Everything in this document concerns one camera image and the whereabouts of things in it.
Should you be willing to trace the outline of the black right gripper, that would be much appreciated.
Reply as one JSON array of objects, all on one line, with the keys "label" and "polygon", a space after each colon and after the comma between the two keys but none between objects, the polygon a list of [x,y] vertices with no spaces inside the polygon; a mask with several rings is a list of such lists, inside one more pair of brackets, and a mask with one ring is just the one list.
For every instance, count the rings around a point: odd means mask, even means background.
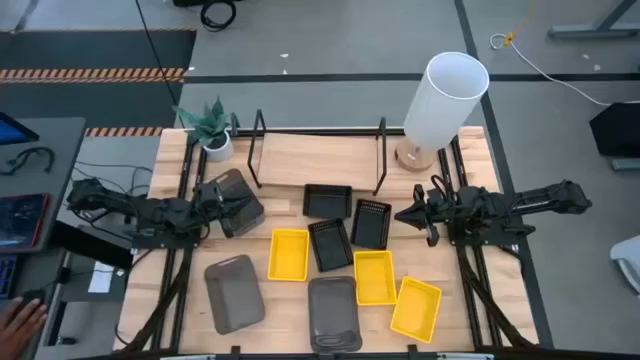
[{"label": "black right gripper", "polygon": [[413,198],[414,203],[408,208],[398,211],[394,219],[418,230],[425,230],[428,246],[435,247],[440,239],[436,225],[450,221],[452,215],[451,199],[440,186],[425,191],[420,184],[414,186]]}]

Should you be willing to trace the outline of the grey translucent plastic basket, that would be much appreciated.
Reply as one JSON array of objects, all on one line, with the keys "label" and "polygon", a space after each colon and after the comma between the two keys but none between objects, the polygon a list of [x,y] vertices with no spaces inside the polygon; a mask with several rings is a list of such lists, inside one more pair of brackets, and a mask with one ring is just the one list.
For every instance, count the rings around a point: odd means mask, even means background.
[{"label": "grey translucent plastic basket", "polygon": [[361,349],[355,291],[355,280],[350,276],[309,282],[309,334],[314,353],[336,354]]},{"label": "grey translucent plastic basket", "polygon": [[204,272],[214,327],[226,335],[265,318],[265,305],[253,262],[238,255],[209,265]]},{"label": "grey translucent plastic basket", "polygon": [[213,180],[231,198],[226,203],[234,205],[233,215],[219,220],[227,238],[242,236],[264,221],[264,206],[238,169],[228,170]]}]

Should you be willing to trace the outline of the white shade wooden base lamp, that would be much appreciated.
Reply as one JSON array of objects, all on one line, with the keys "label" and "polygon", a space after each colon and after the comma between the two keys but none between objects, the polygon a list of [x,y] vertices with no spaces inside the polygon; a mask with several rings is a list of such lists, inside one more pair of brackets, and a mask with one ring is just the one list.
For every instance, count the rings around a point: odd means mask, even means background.
[{"label": "white shade wooden base lamp", "polygon": [[395,149],[396,161],[411,172],[423,172],[448,146],[490,84],[484,65],[460,52],[443,52],[428,62],[403,122],[405,137]]}]

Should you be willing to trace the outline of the person's hand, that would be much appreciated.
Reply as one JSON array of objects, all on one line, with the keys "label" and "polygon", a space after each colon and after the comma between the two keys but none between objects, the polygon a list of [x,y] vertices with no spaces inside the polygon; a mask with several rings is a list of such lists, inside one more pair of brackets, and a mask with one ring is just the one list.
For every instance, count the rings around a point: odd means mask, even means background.
[{"label": "person's hand", "polygon": [[19,310],[22,303],[21,297],[14,298],[0,315],[0,360],[17,360],[47,320],[47,306],[40,299]]}]

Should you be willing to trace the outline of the black keyboard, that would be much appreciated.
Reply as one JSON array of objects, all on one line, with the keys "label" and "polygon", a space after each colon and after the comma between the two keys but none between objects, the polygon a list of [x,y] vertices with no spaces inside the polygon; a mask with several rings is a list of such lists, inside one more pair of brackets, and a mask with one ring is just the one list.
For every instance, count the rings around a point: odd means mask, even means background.
[{"label": "black keyboard", "polygon": [[18,272],[17,267],[17,256],[0,256],[0,299],[8,299],[11,296]]}]

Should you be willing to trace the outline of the green plant in white pot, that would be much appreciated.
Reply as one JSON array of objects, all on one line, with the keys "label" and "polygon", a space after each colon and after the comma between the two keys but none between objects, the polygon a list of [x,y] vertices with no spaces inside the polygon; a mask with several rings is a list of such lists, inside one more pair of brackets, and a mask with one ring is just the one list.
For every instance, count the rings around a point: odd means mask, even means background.
[{"label": "green plant in white pot", "polygon": [[229,128],[234,113],[225,111],[219,97],[212,105],[205,104],[201,115],[179,106],[173,106],[172,109],[184,123],[187,134],[207,152],[210,160],[224,162],[231,159],[234,148]]}]

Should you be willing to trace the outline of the red-edged tablet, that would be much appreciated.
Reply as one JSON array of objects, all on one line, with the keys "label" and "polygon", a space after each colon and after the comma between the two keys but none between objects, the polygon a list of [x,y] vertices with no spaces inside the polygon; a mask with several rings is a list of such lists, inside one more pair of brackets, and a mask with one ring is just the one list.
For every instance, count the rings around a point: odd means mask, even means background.
[{"label": "red-edged tablet", "polygon": [[32,248],[48,206],[48,194],[0,198],[0,248]]}]

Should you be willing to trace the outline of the grey metal table leg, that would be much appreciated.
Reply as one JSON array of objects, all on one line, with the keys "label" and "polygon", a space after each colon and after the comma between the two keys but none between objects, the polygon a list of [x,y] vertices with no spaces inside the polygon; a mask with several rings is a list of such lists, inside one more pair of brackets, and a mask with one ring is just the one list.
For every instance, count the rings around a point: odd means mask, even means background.
[{"label": "grey metal table leg", "polygon": [[635,37],[640,35],[640,22],[622,23],[620,19],[638,0],[621,0],[599,22],[592,24],[572,24],[552,26],[547,36],[553,39],[599,39],[615,37]]}]

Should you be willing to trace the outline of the black box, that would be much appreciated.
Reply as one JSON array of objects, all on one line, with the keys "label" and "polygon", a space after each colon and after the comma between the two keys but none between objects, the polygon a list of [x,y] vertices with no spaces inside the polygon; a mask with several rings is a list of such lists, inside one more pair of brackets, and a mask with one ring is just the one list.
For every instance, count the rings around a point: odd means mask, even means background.
[{"label": "black box", "polygon": [[589,125],[601,155],[640,158],[640,103],[614,103]]}]

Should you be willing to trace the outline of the black hazard-striped floor mat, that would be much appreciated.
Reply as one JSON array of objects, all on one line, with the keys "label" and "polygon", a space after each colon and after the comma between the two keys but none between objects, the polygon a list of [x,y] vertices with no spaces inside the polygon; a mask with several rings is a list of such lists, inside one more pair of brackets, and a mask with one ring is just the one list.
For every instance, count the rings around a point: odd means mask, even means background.
[{"label": "black hazard-striped floor mat", "polygon": [[88,137],[149,137],[179,126],[195,45],[189,28],[0,32],[0,112],[86,120]]}]

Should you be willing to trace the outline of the white paper sheet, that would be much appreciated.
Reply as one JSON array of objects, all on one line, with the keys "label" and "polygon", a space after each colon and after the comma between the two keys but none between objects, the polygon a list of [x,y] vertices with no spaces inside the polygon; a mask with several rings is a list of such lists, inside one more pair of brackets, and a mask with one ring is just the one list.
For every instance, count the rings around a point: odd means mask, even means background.
[{"label": "white paper sheet", "polygon": [[112,266],[96,262],[88,285],[89,293],[105,294],[110,291],[114,274]]}]

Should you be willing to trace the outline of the black equipment case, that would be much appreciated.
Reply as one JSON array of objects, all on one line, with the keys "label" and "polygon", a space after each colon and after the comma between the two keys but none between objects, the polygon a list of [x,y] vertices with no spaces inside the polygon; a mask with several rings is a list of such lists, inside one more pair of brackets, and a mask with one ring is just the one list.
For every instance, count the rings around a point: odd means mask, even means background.
[{"label": "black equipment case", "polygon": [[50,242],[74,254],[118,269],[132,268],[133,255],[129,249],[62,221],[57,221],[53,226]]}]

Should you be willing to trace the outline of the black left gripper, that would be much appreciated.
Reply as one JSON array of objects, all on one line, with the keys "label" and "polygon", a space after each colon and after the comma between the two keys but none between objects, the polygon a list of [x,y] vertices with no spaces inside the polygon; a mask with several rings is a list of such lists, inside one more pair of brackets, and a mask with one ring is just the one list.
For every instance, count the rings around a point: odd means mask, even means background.
[{"label": "black left gripper", "polygon": [[232,216],[234,205],[226,203],[230,200],[214,180],[196,185],[193,202],[195,217],[200,225],[209,226],[212,221]]}]

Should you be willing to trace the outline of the computer monitor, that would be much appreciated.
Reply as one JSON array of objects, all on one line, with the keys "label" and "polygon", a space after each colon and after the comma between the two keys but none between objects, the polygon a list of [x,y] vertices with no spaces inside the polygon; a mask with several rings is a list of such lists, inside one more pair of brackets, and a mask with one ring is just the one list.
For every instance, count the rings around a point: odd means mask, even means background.
[{"label": "computer monitor", "polygon": [[14,145],[39,140],[39,135],[17,120],[0,112],[0,145]]}]

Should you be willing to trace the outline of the grey desk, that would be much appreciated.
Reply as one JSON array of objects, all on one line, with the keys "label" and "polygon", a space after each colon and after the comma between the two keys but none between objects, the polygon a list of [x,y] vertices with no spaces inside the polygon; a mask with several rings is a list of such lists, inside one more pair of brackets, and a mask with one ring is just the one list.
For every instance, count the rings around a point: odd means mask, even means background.
[{"label": "grey desk", "polygon": [[57,286],[53,280],[63,265],[66,251],[52,245],[50,238],[84,138],[86,120],[79,117],[19,118],[17,122],[35,132],[39,139],[23,144],[0,145],[0,169],[6,169],[8,160],[30,147],[48,147],[54,153],[53,162],[49,161],[46,154],[34,154],[14,175],[0,175],[0,198],[31,194],[48,196],[35,246],[17,249],[0,247],[0,254],[16,254],[21,258],[14,285],[16,296],[28,290],[45,291],[48,317],[44,327],[35,334],[21,356],[21,360],[31,360],[39,348],[47,343],[46,337],[55,319]]}]

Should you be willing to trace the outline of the yellow plastic basket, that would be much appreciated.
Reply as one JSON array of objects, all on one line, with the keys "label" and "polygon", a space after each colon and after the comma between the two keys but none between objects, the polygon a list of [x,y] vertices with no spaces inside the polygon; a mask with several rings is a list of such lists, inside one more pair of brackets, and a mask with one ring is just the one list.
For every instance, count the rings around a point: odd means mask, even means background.
[{"label": "yellow plastic basket", "polygon": [[396,303],[396,282],[390,251],[356,251],[354,276],[358,305],[386,306]]},{"label": "yellow plastic basket", "polygon": [[390,328],[412,339],[430,343],[441,298],[440,288],[405,276],[394,307]]},{"label": "yellow plastic basket", "polygon": [[301,229],[272,231],[267,278],[304,282],[309,267],[310,235]]}]

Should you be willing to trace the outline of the black plastic basket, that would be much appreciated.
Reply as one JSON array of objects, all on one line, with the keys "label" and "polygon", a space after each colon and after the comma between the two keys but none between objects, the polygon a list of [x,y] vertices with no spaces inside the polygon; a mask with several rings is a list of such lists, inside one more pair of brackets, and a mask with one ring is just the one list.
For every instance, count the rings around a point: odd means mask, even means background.
[{"label": "black plastic basket", "polygon": [[385,250],[391,210],[390,204],[358,199],[350,237],[351,243],[363,248]]},{"label": "black plastic basket", "polygon": [[311,245],[320,272],[353,264],[353,253],[341,219],[325,220],[308,225]]},{"label": "black plastic basket", "polygon": [[352,214],[350,186],[306,184],[304,186],[303,215],[311,218],[349,218]]}]

